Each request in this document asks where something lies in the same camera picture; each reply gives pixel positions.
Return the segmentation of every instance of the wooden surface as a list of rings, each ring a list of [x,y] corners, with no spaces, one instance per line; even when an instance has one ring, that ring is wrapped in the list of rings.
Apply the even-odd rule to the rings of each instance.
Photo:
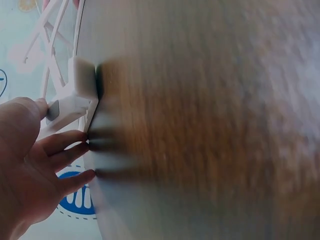
[[[88,0],[110,240],[320,237],[320,2]]]

